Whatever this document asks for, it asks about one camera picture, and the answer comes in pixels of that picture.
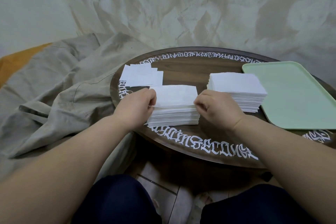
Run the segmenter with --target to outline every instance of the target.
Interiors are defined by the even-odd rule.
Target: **dark navy pants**
[[[72,224],[161,222],[144,187],[128,175],[107,176],[95,183],[72,219]],[[316,222],[283,189],[261,184],[206,205],[201,224],[206,223]]]

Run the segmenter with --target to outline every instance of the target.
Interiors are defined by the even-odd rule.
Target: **plastic tray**
[[[261,107],[270,123],[284,129],[336,129],[336,101],[299,63],[245,64],[267,91]]]

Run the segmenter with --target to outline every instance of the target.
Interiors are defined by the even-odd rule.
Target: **round wooden table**
[[[163,85],[193,85],[197,92],[206,89],[210,73],[242,73],[245,63],[274,62],[272,58],[258,54],[224,48],[180,47],[168,48],[140,55],[126,64],[151,63],[158,71],[164,71]],[[125,87],[119,81],[123,71],[121,66],[112,78],[110,92],[115,106],[127,94],[143,87]],[[317,78],[321,85],[336,98],[336,90]],[[267,121],[263,111],[247,113]],[[161,147],[193,156],[196,158],[240,167],[265,168],[258,157],[233,135],[217,129],[204,118],[198,125],[147,127],[136,131],[149,141]],[[333,133],[327,130],[291,131],[310,140],[335,146]]]

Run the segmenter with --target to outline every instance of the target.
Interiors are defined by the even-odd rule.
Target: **orange fabric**
[[[12,74],[26,65],[32,56],[50,44],[51,43],[43,44],[2,57],[0,59],[0,88],[5,84]]]

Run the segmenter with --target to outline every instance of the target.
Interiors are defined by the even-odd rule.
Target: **wrinkled curtain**
[[[155,49],[214,46],[301,63],[336,87],[335,0],[64,0],[78,32]]]

